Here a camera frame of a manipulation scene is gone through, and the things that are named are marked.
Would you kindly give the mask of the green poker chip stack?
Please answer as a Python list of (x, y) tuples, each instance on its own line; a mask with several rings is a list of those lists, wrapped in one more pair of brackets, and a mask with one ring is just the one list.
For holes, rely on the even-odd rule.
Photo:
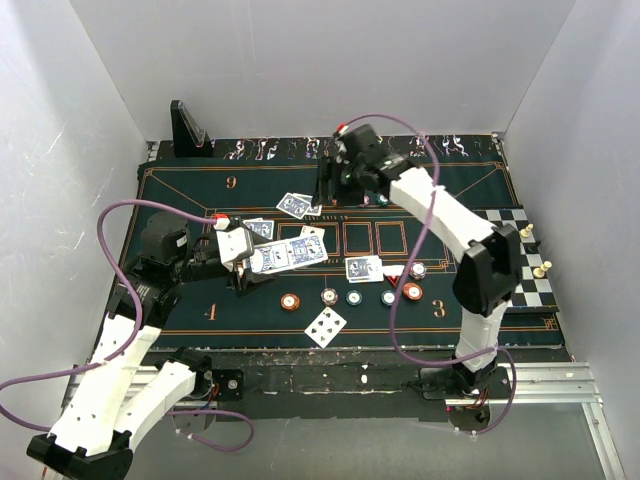
[(349, 305), (357, 306), (362, 302), (362, 294), (356, 290), (349, 291), (345, 296), (345, 300)]

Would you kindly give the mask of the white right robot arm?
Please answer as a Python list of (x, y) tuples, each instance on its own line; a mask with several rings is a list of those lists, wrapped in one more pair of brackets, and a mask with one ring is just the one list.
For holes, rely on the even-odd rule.
[(421, 239), (432, 233), (447, 247), (458, 265), (452, 290), (461, 330), (452, 358), (429, 366), (450, 369), (460, 395), (479, 395), (496, 368), (502, 319), (522, 280), (518, 231), (469, 210), (440, 185), (437, 168), (391, 152), (369, 124), (343, 124), (333, 139), (338, 152), (318, 161), (313, 202), (354, 205), (381, 194), (422, 223)]

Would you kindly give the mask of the red triangular dealer button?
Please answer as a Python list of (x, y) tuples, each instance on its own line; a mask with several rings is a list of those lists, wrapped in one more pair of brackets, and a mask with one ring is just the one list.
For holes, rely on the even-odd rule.
[(404, 266), (399, 265), (384, 265), (382, 267), (382, 272), (385, 278), (388, 279), (390, 284), (394, 287), (397, 286), (399, 279), (401, 278), (404, 271)]

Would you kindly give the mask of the orange poker chip stack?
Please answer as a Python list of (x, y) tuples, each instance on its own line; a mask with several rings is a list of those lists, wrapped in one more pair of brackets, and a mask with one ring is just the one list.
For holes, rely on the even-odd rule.
[(280, 305), (286, 311), (295, 311), (300, 306), (300, 299), (297, 295), (288, 293), (281, 297)]

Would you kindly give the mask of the orange chips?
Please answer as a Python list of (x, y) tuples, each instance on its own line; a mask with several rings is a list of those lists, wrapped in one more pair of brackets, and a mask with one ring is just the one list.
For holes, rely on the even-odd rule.
[(423, 296), (422, 288), (413, 282), (407, 282), (403, 285), (403, 295), (412, 301), (418, 301)]

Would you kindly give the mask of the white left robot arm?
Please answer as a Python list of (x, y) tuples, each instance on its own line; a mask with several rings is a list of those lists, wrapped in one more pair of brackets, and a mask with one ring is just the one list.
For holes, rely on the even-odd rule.
[(138, 393), (127, 394), (183, 285), (226, 278), (244, 294), (272, 278), (249, 262), (268, 237), (224, 214), (207, 220), (208, 233), (192, 237), (192, 218), (162, 207), (148, 219), (139, 253), (117, 274), (98, 345), (78, 370), (80, 383), (57, 422), (31, 439), (30, 458), (70, 479), (123, 479), (142, 439), (177, 402), (211, 392), (210, 357), (181, 347)]

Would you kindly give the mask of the six of spades card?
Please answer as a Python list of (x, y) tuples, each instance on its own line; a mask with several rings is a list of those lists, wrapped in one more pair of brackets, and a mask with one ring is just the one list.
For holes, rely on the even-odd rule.
[(330, 307), (325, 307), (307, 326), (304, 333), (320, 348), (326, 348), (345, 327), (347, 321)]

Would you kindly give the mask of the blue playing card deck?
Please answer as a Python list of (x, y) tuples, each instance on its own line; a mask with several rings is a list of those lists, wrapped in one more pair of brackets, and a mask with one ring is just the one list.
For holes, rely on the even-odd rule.
[(247, 265), (253, 273), (275, 274), (315, 265), (327, 259), (328, 252), (323, 239), (318, 235), (306, 235), (257, 246), (247, 259)]

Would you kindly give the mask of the blue backed playing card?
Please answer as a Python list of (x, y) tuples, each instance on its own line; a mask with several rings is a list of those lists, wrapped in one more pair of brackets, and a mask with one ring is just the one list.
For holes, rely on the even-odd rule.
[(276, 205), (276, 209), (295, 219), (303, 219), (311, 209), (311, 203), (287, 192)]

